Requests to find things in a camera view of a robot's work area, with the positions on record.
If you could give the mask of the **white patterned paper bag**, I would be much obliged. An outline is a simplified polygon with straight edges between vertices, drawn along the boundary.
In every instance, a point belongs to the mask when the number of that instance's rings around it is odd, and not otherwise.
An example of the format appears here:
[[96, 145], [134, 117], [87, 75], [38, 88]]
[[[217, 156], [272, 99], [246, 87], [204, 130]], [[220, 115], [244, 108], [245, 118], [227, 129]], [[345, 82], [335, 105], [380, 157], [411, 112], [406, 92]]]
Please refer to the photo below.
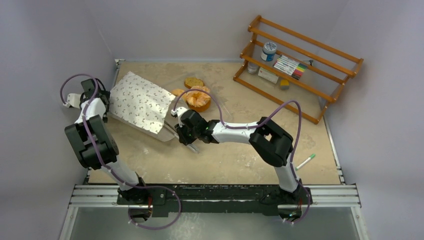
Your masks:
[[109, 113], [161, 142], [168, 142], [175, 138], [165, 127], [165, 118], [174, 99], [166, 89], [129, 71], [110, 90]]

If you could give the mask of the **fake orange bread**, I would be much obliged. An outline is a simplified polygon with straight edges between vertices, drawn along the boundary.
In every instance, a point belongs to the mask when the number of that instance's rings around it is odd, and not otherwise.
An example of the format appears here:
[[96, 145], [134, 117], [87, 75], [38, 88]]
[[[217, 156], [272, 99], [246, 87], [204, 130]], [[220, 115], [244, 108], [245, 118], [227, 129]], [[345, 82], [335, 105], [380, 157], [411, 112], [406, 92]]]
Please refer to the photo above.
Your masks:
[[192, 110], [206, 111], [211, 104], [211, 97], [207, 94], [210, 93], [210, 89], [206, 86], [193, 86], [191, 90], [193, 91], [185, 93], [185, 102]]

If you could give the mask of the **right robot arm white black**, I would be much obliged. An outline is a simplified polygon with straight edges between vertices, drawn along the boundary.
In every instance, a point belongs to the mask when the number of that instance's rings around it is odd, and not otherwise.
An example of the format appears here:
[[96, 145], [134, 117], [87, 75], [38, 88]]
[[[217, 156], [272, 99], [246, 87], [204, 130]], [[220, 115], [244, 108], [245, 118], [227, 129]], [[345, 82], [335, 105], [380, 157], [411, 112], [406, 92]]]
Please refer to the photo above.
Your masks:
[[227, 123], [218, 119], [206, 121], [197, 111], [178, 107], [171, 110], [178, 119], [175, 130], [179, 142], [188, 146], [196, 140], [205, 144], [241, 143], [252, 146], [268, 165], [274, 167], [280, 196], [288, 204], [300, 198], [300, 178], [293, 167], [298, 140], [269, 117], [257, 122]]

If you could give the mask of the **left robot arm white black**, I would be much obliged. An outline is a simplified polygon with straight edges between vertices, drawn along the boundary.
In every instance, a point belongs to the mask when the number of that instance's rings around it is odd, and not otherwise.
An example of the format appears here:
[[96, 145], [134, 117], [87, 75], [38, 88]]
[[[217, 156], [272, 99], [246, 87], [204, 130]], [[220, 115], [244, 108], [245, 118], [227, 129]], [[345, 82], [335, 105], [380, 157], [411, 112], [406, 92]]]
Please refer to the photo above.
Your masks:
[[79, 163], [86, 169], [100, 170], [118, 184], [118, 194], [138, 205], [146, 203], [149, 191], [139, 175], [119, 159], [119, 148], [106, 128], [110, 92], [98, 78], [81, 82], [83, 93], [62, 97], [66, 108], [80, 110], [78, 119], [64, 129]]

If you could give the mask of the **fake croissant tan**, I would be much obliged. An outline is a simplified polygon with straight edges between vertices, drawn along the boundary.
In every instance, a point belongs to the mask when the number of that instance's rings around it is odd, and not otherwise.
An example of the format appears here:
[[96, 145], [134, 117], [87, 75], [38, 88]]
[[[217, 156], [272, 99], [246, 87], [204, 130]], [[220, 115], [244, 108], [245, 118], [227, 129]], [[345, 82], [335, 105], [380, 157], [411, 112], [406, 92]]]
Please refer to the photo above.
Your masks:
[[185, 101], [186, 100], [186, 94], [184, 93], [184, 91], [185, 91], [184, 89], [176, 88], [176, 89], [173, 89], [171, 91], [171, 93], [176, 97], [181, 96], [181, 98]]

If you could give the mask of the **fake bread slice brown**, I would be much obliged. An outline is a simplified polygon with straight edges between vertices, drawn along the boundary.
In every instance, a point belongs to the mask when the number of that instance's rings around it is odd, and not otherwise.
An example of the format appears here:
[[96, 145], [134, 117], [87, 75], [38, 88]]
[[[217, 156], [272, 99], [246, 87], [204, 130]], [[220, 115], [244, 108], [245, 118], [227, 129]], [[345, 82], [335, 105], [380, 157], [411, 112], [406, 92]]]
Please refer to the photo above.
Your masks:
[[188, 89], [191, 89], [192, 87], [204, 87], [205, 83], [196, 77], [187, 77], [184, 80], [184, 86]]

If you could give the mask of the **metal tongs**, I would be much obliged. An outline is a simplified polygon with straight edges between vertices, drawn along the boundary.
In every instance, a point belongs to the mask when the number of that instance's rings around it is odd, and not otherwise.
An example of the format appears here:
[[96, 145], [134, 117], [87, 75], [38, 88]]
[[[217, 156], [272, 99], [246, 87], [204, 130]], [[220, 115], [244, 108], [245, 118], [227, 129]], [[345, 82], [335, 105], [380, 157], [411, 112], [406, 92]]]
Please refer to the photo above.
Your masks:
[[[172, 134], [174, 135], [175, 138], [177, 138], [178, 140], [180, 139], [177, 131], [175, 130], [175, 128], [173, 126], [171, 126], [166, 120], [164, 121], [164, 126], [170, 132], [172, 132]], [[199, 149], [195, 145], [193, 145], [193, 144], [188, 144], [188, 145], [186, 145], [186, 147], [189, 148], [192, 152], [194, 152], [196, 154], [199, 153]]]

